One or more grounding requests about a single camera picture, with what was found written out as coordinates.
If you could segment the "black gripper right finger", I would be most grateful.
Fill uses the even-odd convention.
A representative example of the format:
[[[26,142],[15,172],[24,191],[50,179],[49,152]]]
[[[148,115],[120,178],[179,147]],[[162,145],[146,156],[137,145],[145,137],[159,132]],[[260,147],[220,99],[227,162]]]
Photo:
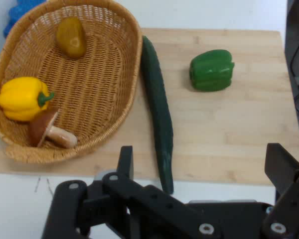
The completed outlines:
[[[299,162],[279,143],[267,145],[265,174],[280,197],[262,224],[266,239],[299,239]]]

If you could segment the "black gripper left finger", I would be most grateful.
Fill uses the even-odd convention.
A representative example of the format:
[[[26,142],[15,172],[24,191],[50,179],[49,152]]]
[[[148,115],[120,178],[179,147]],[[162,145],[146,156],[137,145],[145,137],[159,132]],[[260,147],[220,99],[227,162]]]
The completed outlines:
[[[117,170],[87,185],[65,181],[54,192],[42,237],[86,239],[106,224],[123,239],[220,239],[221,228],[154,186],[133,180],[133,148],[121,148]]]

